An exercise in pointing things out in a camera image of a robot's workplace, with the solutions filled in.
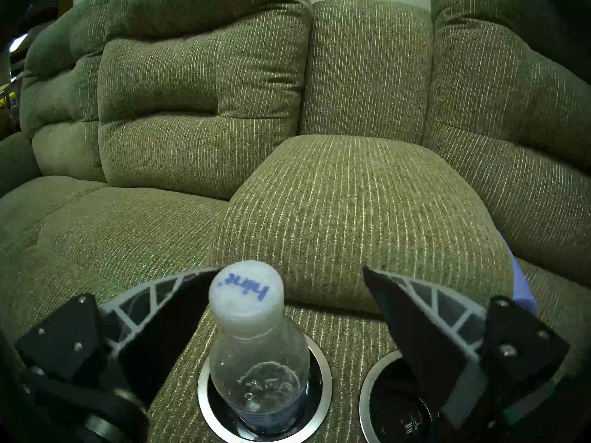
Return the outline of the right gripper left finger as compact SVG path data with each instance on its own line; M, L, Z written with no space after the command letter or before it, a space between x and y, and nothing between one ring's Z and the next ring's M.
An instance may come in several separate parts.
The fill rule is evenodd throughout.
M15 342L39 391L84 410L150 407L193 337L220 268L158 278L98 305L70 298Z

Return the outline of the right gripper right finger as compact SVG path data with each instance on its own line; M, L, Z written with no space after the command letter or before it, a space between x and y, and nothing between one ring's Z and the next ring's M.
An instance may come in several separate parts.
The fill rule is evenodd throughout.
M553 376L569 344L523 304L487 308L439 284L368 265L364 283L447 431L544 431L564 405Z

